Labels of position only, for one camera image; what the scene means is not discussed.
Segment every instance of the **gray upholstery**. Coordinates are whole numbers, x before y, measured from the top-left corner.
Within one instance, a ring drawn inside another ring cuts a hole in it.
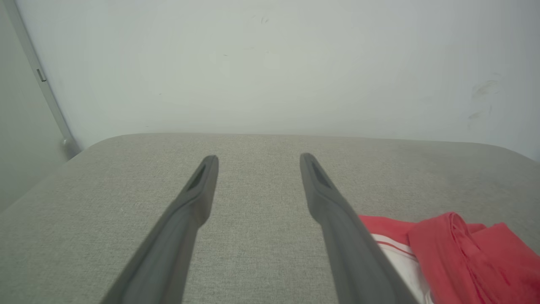
[[[1,303],[97,303],[199,162],[219,156],[184,303],[335,303],[300,178],[315,155],[358,213],[506,222],[540,252],[540,168],[472,143],[137,134],[93,145],[0,214]]]

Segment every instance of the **folded clothing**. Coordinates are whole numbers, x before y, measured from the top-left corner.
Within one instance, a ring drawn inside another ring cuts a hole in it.
[[[540,257],[504,223],[489,228],[466,224],[456,213],[420,223],[379,216],[360,219],[387,256],[392,251],[420,265],[421,274],[415,277],[389,256],[420,302],[540,302]],[[430,291],[422,284],[424,278]]]

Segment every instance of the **red cloth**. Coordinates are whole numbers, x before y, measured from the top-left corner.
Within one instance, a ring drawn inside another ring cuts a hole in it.
[[[540,257],[504,223],[466,224],[456,213],[420,223],[360,219],[411,247],[436,304],[540,303]]]

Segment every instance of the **white wall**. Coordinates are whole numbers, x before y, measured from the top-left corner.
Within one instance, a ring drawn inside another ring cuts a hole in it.
[[[19,0],[75,138],[468,141],[540,160],[538,0]]]
[[[66,162],[62,139],[0,1],[0,213]]]

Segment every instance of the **red fabric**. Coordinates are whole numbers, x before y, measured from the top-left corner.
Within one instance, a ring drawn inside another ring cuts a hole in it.
[[[456,213],[420,223],[360,219],[411,247],[437,304],[540,303],[540,257],[504,223],[466,224]]]

